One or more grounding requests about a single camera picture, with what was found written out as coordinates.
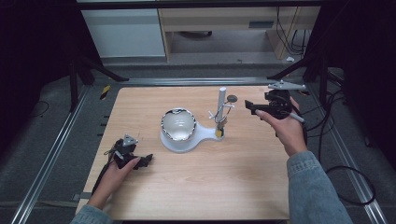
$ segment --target floor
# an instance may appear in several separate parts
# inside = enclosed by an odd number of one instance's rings
[[[250,41],[235,42],[244,35]],[[197,34],[177,34],[174,39],[172,58],[168,63],[139,63],[124,66],[109,65],[113,72],[132,79],[175,78],[179,85],[196,85],[197,79],[218,78],[219,82],[227,77],[249,81],[262,81],[265,77],[280,72],[292,62],[276,60],[264,32],[241,34],[238,32],[213,32],[212,36]],[[300,55],[291,55],[298,60]],[[288,80],[302,82],[304,69],[290,74]],[[76,114],[71,129],[64,130],[65,121],[70,118],[70,92],[68,77],[48,84],[41,92],[32,117],[14,139],[9,153],[0,163],[0,222],[9,223],[16,216],[19,205],[23,204],[30,189],[38,191],[36,204],[24,217],[26,223],[69,223],[73,218],[77,201],[90,172],[93,158],[101,136],[106,128],[106,116],[120,88],[133,86],[116,83],[95,72],[95,82],[90,87],[79,85],[79,92],[87,93],[84,103]],[[105,100],[100,100],[103,87],[111,86]],[[329,91],[336,92],[340,87],[329,83]],[[292,91],[299,102],[308,127],[323,118],[315,92],[318,83],[308,85],[311,94]],[[365,133],[352,112],[347,99],[337,95],[332,108],[332,121],[325,129],[321,142],[322,164],[324,169],[345,163],[352,163],[364,172],[374,184],[376,201],[370,206],[358,206],[344,202],[354,223],[394,223],[396,220],[396,172],[390,167],[381,151],[365,145]],[[65,132],[65,139],[59,139],[59,132]],[[308,147],[318,155],[319,129],[309,133]],[[49,164],[43,171],[43,164]],[[358,200],[365,195],[356,186],[360,178],[351,173],[339,172],[331,175],[331,180],[340,194]],[[383,219],[374,220],[373,209],[378,206]]]

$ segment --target round bowl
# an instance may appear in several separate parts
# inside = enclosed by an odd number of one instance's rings
[[[195,116],[187,109],[174,108],[163,115],[161,120],[163,133],[173,141],[187,141],[195,131]]]

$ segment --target blue denim jacket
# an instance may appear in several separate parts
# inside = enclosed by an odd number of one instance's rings
[[[288,160],[289,207],[292,224],[352,223],[341,204],[332,182],[310,151],[300,152]],[[102,210],[84,205],[72,224],[112,223]]]

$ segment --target wooden table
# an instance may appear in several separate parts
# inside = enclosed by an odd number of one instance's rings
[[[160,140],[161,118],[174,107],[189,109],[206,127],[217,109],[219,87],[121,89],[84,191],[91,192],[106,163],[104,152],[126,133],[139,143],[134,154],[154,154],[147,168],[129,174],[105,211],[121,220],[289,219],[288,156],[273,129],[245,109],[265,104],[264,86],[231,86],[238,97],[221,142],[206,141],[176,154]],[[81,200],[78,209],[87,202]]]

